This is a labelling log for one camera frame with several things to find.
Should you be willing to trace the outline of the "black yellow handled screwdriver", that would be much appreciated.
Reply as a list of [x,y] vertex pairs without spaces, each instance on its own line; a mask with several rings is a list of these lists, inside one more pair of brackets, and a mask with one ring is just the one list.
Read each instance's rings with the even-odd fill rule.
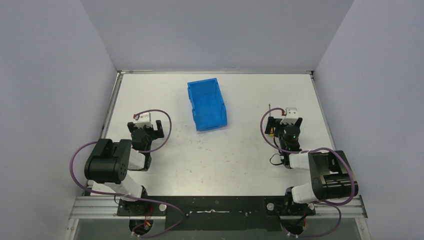
[[[272,117],[271,112],[269,112],[268,113],[268,119],[270,119],[271,117]],[[270,137],[273,137],[274,136],[274,128],[272,127],[272,120],[269,121],[269,125],[270,125],[270,127],[269,127],[269,133],[268,133],[268,135]]]

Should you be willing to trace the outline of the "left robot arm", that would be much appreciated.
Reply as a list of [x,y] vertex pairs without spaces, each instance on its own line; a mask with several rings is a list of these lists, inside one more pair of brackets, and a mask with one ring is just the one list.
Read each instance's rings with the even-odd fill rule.
[[145,199],[146,188],[136,183],[128,172],[149,170],[152,142],[164,138],[162,122],[155,123],[156,127],[149,120],[128,122],[130,139],[114,142],[100,138],[85,163],[84,175],[88,180],[104,184],[121,195],[119,216],[145,216],[154,211],[153,203]]

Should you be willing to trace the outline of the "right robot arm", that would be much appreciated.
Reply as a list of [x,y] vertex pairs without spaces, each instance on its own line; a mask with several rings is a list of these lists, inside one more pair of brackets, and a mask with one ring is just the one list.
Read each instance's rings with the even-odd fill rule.
[[262,135],[273,138],[270,145],[278,151],[277,166],[310,174],[307,183],[286,189],[281,203],[273,207],[275,212],[283,216],[313,215],[315,203],[331,203],[332,199],[344,198],[343,202],[334,203],[342,206],[357,196],[359,186],[342,150],[301,149],[301,117],[285,121],[269,116],[265,120],[260,130]]

